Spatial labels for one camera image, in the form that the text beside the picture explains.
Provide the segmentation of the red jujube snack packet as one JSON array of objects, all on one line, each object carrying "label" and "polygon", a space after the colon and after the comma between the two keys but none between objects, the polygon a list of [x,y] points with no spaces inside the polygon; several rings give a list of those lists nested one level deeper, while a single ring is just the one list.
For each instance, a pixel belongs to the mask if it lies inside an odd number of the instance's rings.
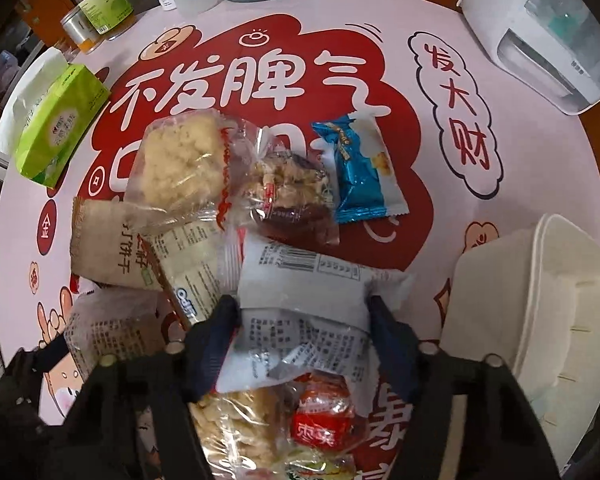
[{"label": "red jujube snack packet", "polygon": [[312,373],[291,414],[290,436],[309,448],[344,453],[364,440],[367,425],[342,377]]}]

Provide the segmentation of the blue white candy packet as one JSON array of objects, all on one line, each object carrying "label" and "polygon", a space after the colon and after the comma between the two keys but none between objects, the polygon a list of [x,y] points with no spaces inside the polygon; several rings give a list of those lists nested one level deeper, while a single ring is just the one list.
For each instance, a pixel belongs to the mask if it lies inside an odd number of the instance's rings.
[{"label": "blue white candy packet", "polygon": [[373,116],[347,114],[314,122],[312,129],[334,151],[339,194],[336,220],[340,224],[410,212]]}]

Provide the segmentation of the white plastic storage bin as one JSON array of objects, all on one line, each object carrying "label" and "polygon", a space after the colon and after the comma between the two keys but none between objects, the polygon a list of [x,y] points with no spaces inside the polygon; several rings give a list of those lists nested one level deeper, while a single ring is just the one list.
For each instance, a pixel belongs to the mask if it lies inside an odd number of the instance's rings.
[{"label": "white plastic storage bin", "polygon": [[500,356],[566,466],[600,405],[600,245],[546,214],[469,249],[455,267],[440,344],[458,358]]}]

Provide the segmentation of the brown paper biscuit packet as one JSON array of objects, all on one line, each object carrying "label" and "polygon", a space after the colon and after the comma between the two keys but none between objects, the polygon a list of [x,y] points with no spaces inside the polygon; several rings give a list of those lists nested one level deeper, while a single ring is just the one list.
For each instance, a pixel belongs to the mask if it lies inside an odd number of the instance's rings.
[{"label": "brown paper biscuit packet", "polygon": [[140,228],[149,211],[125,202],[76,197],[72,204],[71,273],[99,285],[160,290]]}]

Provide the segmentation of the small metal can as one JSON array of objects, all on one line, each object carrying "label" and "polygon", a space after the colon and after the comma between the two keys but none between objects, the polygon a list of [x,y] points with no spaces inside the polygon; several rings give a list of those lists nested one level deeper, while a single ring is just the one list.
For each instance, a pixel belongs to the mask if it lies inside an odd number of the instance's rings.
[{"label": "small metal can", "polygon": [[102,36],[94,29],[79,6],[69,11],[60,24],[82,53],[93,52],[102,42]]}]

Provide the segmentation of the clear brown snack packet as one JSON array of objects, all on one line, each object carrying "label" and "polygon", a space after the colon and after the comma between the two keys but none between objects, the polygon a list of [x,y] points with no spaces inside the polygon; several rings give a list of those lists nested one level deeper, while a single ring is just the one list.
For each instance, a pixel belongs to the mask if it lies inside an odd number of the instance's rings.
[{"label": "clear brown snack packet", "polygon": [[245,224],[263,236],[339,243],[334,186],[316,160],[288,150],[270,151],[251,166],[239,198]]}]

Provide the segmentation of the dark nut snack packet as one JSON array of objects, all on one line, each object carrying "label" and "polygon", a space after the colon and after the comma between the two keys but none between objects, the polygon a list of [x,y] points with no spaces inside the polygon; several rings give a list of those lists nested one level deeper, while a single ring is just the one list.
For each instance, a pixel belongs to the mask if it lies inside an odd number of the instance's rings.
[{"label": "dark nut snack packet", "polygon": [[163,292],[123,287],[94,289],[73,305],[64,337],[82,378],[102,356],[151,356],[185,330]]}]

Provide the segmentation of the white grey snack packet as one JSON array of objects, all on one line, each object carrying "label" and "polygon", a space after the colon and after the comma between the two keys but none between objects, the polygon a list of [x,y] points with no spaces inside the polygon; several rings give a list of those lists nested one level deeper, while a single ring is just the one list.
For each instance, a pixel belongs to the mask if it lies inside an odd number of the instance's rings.
[{"label": "white grey snack packet", "polygon": [[343,378],[355,411],[373,408],[379,372],[367,299],[396,312],[413,275],[361,266],[258,234],[242,245],[237,300],[242,326],[227,351],[220,393],[286,384],[320,372]]}]

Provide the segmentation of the clear bottle with green label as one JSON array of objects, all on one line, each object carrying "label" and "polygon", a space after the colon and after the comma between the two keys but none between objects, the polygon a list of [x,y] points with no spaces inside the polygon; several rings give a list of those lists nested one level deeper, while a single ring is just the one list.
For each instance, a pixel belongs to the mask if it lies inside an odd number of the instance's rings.
[{"label": "clear bottle with green label", "polygon": [[114,40],[135,23],[130,0],[76,0],[76,3],[104,39]]}]

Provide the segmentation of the white cosmetics organizer case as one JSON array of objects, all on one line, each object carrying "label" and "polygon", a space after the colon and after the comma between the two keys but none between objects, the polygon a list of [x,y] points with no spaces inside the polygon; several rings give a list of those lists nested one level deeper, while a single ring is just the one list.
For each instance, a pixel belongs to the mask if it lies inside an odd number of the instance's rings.
[{"label": "white cosmetics organizer case", "polygon": [[458,0],[491,61],[566,115],[600,102],[600,23],[583,0]]}]

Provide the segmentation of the round rice cracker packet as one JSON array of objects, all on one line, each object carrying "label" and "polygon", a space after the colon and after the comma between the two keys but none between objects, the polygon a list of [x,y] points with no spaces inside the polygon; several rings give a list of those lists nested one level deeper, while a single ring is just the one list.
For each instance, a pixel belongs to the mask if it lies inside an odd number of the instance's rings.
[{"label": "round rice cracker packet", "polygon": [[270,145],[267,128],[219,110],[190,110],[146,129],[124,200],[169,219],[216,214]]}]

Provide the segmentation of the puffed rice bar packet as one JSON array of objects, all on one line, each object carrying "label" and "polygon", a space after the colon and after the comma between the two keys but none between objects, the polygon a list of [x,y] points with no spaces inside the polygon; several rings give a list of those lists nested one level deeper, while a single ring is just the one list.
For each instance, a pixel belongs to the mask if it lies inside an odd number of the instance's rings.
[{"label": "puffed rice bar packet", "polygon": [[296,396],[288,386],[208,393],[189,404],[215,479],[283,479]]}]

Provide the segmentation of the green tissue box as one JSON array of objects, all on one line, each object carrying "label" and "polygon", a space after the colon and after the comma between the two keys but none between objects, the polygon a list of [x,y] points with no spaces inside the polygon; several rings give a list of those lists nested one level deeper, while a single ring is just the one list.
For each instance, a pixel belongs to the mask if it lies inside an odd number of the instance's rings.
[{"label": "green tissue box", "polygon": [[23,73],[0,118],[0,152],[25,178],[54,188],[110,90],[49,48]]}]

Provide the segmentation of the green yellow snack packet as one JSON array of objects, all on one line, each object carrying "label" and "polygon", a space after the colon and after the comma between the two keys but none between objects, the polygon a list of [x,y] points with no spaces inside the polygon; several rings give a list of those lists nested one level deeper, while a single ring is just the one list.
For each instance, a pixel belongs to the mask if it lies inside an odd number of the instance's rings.
[{"label": "green yellow snack packet", "polygon": [[331,456],[303,450],[288,457],[285,478],[290,480],[353,480],[356,466],[352,455]]}]

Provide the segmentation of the pink printed table mat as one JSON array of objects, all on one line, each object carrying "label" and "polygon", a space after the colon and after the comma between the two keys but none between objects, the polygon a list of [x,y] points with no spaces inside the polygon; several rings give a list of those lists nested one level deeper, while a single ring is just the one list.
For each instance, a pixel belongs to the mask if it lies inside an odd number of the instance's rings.
[{"label": "pink printed table mat", "polygon": [[348,224],[339,258],[404,269],[404,306],[440,335],[452,272],[470,248],[560,214],[600,243],[600,174],[578,118],[495,67],[460,14],[424,0],[223,2],[186,22],[152,10],[87,55],[109,103],[50,190],[9,169],[0,197],[0,345],[50,340],[86,289],[70,273],[78,196],[123,195],[155,119],[214,107],[316,155],[314,122],[376,118],[407,203]]}]

